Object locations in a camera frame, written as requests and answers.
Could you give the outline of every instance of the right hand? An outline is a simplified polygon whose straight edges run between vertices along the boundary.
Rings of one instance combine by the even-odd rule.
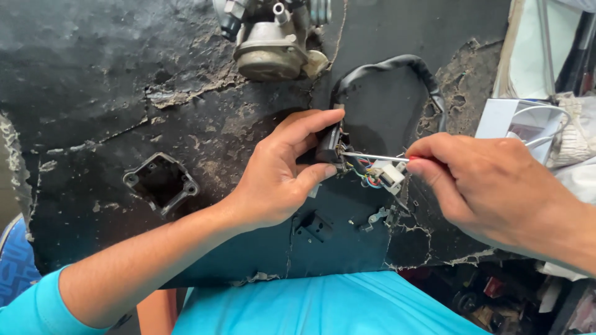
[[[588,243],[585,235],[594,243],[594,208],[517,139],[439,133],[416,141],[406,156],[428,158],[411,160],[408,171],[433,188],[449,222],[486,244],[556,258],[559,245]]]

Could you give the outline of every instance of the worn black surface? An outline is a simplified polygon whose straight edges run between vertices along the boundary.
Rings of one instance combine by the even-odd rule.
[[[211,0],[4,1],[0,128],[13,149],[14,184],[30,217],[38,267],[52,271],[163,224],[121,182],[124,170],[155,152],[182,162],[201,186],[176,215],[216,203],[285,115],[326,108],[334,81],[365,63],[420,55],[443,82],[448,129],[473,134],[495,77],[509,4],[334,0],[333,23],[322,37],[334,61],[330,71],[315,82],[254,83],[237,75],[233,46],[216,34]],[[408,69],[360,80],[346,104],[355,146],[403,152],[436,129],[426,100]],[[333,223],[329,240],[292,235],[289,220],[229,240],[167,286],[242,281],[257,272],[293,278],[472,262],[493,254],[448,224],[430,190],[414,179],[403,194],[412,213],[392,229],[379,222],[364,233],[348,223],[366,222],[390,202],[388,195],[363,189],[352,176],[329,180],[294,219],[318,209]]]

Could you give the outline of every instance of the carburetor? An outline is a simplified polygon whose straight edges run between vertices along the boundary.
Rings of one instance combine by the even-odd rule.
[[[259,81],[315,77],[329,64],[306,39],[331,20],[331,0],[213,0],[222,36],[236,41],[241,75]]]

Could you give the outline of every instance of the hand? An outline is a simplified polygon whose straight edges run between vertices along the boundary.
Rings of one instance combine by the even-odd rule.
[[[594,231],[593,208],[577,200],[517,139],[441,133],[415,142],[406,156],[434,159],[414,159],[408,171],[433,188],[449,222],[485,243],[556,257],[556,245],[577,245],[578,234]]]
[[[308,110],[289,115],[257,144],[238,186],[222,203],[249,230],[288,219],[317,184],[337,173],[331,164],[296,165],[296,158],[316,147],[316,132],[339,122],[344,114]]]

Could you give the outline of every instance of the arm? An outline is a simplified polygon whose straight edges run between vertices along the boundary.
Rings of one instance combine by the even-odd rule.
[[[218,245],[289,218],[316,184],[336,173],[333,165],[297,166],[296,158],[316,146],[315,132],[343,115],[343,110],[292,114],[257,145],[226,199],[64,269],[59,288],[68,310],[85,325],[109,327]]]
[[[596,276],[596,207],[576,199],[521,141],[441,133],[415,142],[406,156],[434,158],[414,159],[408,171],[468,235]]]

